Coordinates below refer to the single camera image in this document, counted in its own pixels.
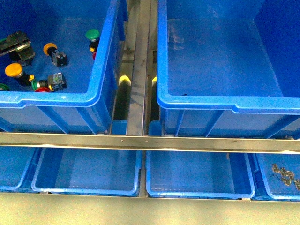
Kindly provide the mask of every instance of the metal rail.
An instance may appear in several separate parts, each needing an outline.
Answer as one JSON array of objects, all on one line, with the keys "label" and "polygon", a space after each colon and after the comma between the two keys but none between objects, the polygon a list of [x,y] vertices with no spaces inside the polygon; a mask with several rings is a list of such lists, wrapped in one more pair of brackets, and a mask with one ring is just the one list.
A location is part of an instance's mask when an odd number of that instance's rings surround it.
[{"label": "metal rail", "polygon": [[238,138],[0,133],[0,146],[300,154],[300,141]]}]

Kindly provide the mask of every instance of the electrical component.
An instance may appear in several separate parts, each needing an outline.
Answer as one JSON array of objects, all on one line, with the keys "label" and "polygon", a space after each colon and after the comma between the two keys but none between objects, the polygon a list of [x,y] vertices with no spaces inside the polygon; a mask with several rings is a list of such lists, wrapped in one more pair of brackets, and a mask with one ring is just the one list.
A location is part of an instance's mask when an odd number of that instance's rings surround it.
[{"label": "electrical component", "polygon": [[95,53],[100,41],[100,32],[97,29],[91,29],[85,33],[85,37],[90,41],[90,52]]},{"label": "electrical component", "polygon": [[46,81],[46,80],[40,80],[40,81],[33,80],[33,81],[31,81],[31,86],[32,86],[32,89],[34,91],[39,89],[39,88],[48,88],[48,81]]},{"label": "electrical component", "polygon": [[49,88],[38,88],[35,90],[35,92],[51,92],[51,90]]},{"label": "electrical component", "polygon": [[26,74],[19,63],[9,64],[5,68],[5,74],[16,79],[21,86],[31,86],[31,81],[34,80],[34,75]]},{"label": "electrical component", "polygon": [[51,91],[58,91],[67,88],[67,82],[62,73],[48,76],[48,88]]},{"label": "electrical component", "polygon": [[67,55],[64,52],[60,52],[53,43],[48,43],[44,46],[44,53],[51,57],[52,63],[57,67],[68,64]]},{"label": "electrical component", "polygon": [[0,91],[9,91],[9,87],[3,83],[0,83]]},{"label": "electrical component", "polygon": [[9,54],[12,61],[17,61],[23,66],[31,65],[36,54],[30,43],[26,33],[21,31],[13,33],[0,40],[0,56]]}]

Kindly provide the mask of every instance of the metal clip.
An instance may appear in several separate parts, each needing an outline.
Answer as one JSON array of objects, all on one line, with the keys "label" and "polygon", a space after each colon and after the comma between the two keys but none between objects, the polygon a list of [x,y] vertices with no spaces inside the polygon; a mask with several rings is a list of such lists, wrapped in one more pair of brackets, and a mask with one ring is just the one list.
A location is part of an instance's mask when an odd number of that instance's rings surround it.
[{"label": "metal clip", "polygon": [[275,173],[280,173],[281,172],[280,169],[278,168],[277,164],[275,164],[275,163],[272,164],[272,170]]},{"label": "metal clip", "polygon": [[285,185],[290,186],[292,183],[292,180],[290,178],[281,178],[281,181],[284,182]]},{"label": "metal clip", "polygon": [[297,190],[300,191],[300,179],[294,180],[294,184],[295,184]]},{"label": "metal clip", "polygon": [[295,174],[292,171],[288,171],[284,167],[280,168],[280,170],[281,170],[281,175],[283,177],[288,177],[288,178],[290,178],[290,180],[294,180],[295,179]]}]

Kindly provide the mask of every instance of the blue plastic bin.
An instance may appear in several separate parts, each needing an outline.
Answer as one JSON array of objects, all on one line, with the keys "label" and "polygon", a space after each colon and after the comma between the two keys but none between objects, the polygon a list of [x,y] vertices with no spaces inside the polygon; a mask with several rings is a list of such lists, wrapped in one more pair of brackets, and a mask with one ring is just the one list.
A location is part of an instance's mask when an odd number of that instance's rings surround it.
[{"label": "blue plastic bin", "polygon": [[[127,122],[113,122],[124,135]],[[43,149],[32,189],[57,194],[137,196],[142,152],[132,150]]]},{"label": "blue plastic bin", "polygon": [[[153,121],[150,135],[160,135]],[[147,191],[151,197],[238,199],[255,194],[247,154],[148,151]]]},{"label": "blue plastic bin", "polygon": [[159,0],[166,135],[300,137],[300,4]]},{"label": "blue plastic bin", "polygon": [[34,192],[31,183],[41,149],[0,147],[0,191]]},{"label": "blue plastic bin", "polygon": [[[55,93],[33,92],[4,74],[11,63],[0,57],[0,83],[12,91],[0,95],[0,128],[8,132],[105,133],[111,124],[115,73],[125,40],[125,0],[0,0],[0,39],[18,30],[26,32],[36,53],[24,67],[36,80],[62,72],[67,88]],[[101,32],[97,56],[92,59],[85,32]],[[43,46],[53,42],[69,63],[55,67]]]},{"label": "blue plastic bin", "polygon": [[285,154],[249,154],[250,164],[255,181],[256,200],[300,201],[300,191],[294,182],[290,186],[281,181],[281,174],[272,170],[272,164],[284,167],[300,179],[300,155]]}]

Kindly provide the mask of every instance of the shelf rack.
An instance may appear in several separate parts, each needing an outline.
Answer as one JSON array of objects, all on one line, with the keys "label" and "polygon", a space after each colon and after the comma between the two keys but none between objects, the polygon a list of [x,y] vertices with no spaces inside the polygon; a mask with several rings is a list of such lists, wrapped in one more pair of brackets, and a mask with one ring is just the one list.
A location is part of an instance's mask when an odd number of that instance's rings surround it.
[{"label": "shelf rack", "polygon": [[155,76],[150,49],[156,0],[139,5],[136,44],[125,51],[134,60],[127,135],[0,133],[1,146],[143,150],[140,193],[136,198],[0,193],[0,224],[298,224],[300,202],[149,198],[145,188],[145,151],[300,154],[296,140],[182,138],[147,136],[151,84]]}]

